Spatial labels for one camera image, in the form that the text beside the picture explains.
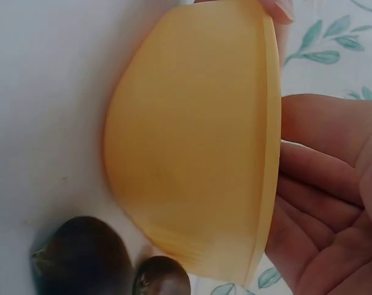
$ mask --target patterned tablecloth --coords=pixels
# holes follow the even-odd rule
[[[372,100],[372,0],[294,0],[288,55],[282,72],[283,95],[318,93]],[[191,276],[195,295],[291,295],[264,256],[252,284]]]

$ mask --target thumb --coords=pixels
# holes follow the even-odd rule
[[[294,17],[292,0],[259,0],[276,24],[289,25]]]

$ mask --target fingernail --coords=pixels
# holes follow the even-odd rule
[[[276,6],[280,8],[281,11],[288,17],[290,21],[294,21],[294,8],[292,5],[292,0],[278,0],[276,1]]]

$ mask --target hand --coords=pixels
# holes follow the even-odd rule
[[[372,295],[372,101],[283,98],[266,253],[294,295]]]
[[[215,0],[196,0],[195,3]],[[259,0],[267,13],[273,18],[276,32],[277,48],[281,66],[286,57],[290,25],[294,21],[292,0]]]

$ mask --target yellow plastic bowl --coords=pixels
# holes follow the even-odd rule
[[[268,238],[280,130],[274,28],[257,0],[177,7],[110,104],[110,186],[189,272],[247,285]]]

